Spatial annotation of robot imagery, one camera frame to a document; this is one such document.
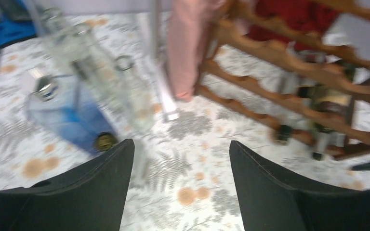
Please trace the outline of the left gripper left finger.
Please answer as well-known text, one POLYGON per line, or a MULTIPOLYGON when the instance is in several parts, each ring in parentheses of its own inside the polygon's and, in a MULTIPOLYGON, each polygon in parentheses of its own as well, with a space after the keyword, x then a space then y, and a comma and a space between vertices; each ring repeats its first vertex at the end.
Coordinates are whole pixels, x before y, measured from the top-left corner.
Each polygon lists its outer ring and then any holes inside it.
POLYGON ((0 231, 117 231, 135 145, 106 153, 29 188, 0 191, 0 231))

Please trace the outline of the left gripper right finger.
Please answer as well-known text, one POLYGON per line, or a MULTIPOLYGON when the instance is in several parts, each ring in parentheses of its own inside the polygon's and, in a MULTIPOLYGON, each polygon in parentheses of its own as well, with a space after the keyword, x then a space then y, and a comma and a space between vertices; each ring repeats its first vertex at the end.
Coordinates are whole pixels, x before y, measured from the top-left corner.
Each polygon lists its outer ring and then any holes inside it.
POLYGON ((238 141, 229 156, 245 230, 370 231, 370 190, 304 177, 238 141))

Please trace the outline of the dark green wine bottle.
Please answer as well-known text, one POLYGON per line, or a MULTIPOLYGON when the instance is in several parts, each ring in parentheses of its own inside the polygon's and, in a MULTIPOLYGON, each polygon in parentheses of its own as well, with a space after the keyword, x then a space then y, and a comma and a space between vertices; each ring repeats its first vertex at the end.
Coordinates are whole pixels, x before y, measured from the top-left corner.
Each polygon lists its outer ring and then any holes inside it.
MULTIPOLYGON (((346 78, 350 82, 353 82, 356 66, 342 59, 334 63, 341 66, 344 69, 346 78)), ((350 99, 351 96, 348 94, 317 83, 315 85, 315 92, 311 98, 310 108, 318 112, 334 114, 339 122, 343 122, 350 99)))

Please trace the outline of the clear square liquor bottle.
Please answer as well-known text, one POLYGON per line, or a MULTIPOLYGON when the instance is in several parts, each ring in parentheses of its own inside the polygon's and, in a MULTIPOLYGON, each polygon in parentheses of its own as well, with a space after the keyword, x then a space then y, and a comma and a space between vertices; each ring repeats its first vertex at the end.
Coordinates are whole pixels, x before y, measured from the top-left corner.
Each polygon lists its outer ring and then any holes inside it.
MULTIPOLYGON (((320 51, 293 51, 296 58, 306 63, 325 63, 326 55, 320 51)), ((305 106, 309 106, 311 97, 314 94, 316 82, 312 79, 301 77, 297 73, 285 71, 278 87, 278 93, 291 94, 302 99, 305 106)), ((274 132, 274 141, 279 145, 287 145, 297 124, 302 120, 302 116, 286 109, 280 105, 273 106, 273 112, 280 121, 280 127, 274 132)))

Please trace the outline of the blue glass bottle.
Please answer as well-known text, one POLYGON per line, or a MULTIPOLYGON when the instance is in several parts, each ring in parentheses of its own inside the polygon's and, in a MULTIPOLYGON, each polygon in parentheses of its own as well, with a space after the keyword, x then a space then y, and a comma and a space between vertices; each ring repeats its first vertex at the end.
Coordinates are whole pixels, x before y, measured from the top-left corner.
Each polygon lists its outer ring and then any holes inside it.
POLYGON ((73 75, 46 75, 37 68, 24 72, 20 86, 28 94, 26 116, 44 128, 92 155, 101 132, 117 137, 91 92, 73 75))

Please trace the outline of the clear liquor bottle gold label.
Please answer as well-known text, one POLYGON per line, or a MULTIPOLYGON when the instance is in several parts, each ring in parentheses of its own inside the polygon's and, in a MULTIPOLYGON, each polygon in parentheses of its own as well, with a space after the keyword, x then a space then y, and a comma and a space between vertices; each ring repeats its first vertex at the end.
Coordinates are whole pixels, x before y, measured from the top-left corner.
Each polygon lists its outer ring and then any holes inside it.
POLYGON ((116 136, 110 132, 101 132, 93 141, 95 150, 99 153, 106 152, 118 144, 116 136))

